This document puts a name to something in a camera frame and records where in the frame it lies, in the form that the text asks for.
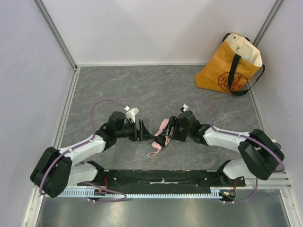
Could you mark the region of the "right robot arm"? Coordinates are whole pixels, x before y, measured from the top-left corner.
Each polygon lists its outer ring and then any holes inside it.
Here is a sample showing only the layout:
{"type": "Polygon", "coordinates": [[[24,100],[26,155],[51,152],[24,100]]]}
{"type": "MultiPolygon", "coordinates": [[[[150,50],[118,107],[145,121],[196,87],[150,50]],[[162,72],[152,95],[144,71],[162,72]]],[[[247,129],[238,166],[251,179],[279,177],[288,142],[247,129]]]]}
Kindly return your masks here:
{"type": "Polygon", "coordinates": [[[229,179],[252,176],[267,180],[278,171],[278,167],[283,166],[285,158],[280,145],[262,130],[254,129],[252,132],[222,130],[210,124],[201,124],[191,111],[184,111],[178,117],[172,116],[161,134],[178,141],[185,141],[190,137],[198,144],[238,152],[241,155],[240,159],[226,161],[222,165],[222,172],[229,179]]]}

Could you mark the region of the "pink folding umbrella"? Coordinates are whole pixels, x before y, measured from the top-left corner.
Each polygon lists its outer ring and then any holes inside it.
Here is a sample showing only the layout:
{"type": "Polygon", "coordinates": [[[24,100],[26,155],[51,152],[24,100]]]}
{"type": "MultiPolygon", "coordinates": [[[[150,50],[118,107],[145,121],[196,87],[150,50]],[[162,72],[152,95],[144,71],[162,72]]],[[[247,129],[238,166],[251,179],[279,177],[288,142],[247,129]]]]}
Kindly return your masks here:
{"type": "Polygon", "coordinates": [[[159,126],[159,129],[156,132],[156,134],[154,135],[154,140],[151,144],[151,146],[154,149],[156,149],[156,151],[148,153],[147,157],[152,157],[152,156],[157,155],[161,151],[162,148],[164,148],[165,146],[168,145],[168,143],[164,142],[165,139],[164,139],[164,136],[163,136],[163,131],[164,131],[164,128],[166,127],[166,125],[168,124],[168,121],[169,121],[169,119],[165,118],[161,122],[161,124],[159,126]]]}

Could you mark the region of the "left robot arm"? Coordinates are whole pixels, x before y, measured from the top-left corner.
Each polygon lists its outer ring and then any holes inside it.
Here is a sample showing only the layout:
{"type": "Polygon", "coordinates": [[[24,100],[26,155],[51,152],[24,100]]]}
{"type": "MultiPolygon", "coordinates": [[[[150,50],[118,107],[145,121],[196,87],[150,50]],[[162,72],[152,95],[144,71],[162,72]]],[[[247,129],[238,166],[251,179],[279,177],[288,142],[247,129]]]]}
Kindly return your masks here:
{"type": "Polygon", "coordinates": [[[119,138],[139,142],[152,140],[154,136],[142,120],[136,122],[123,112],[113,112],[108,122],[86,140],[65,148],[48,147],[35,166],[30,180],[39,187],[41,195],[51,198],[60,195],[69,185],[91,182],[101,167],[93,162],[82,165],[80,162],[109,149],[119,138]]]}

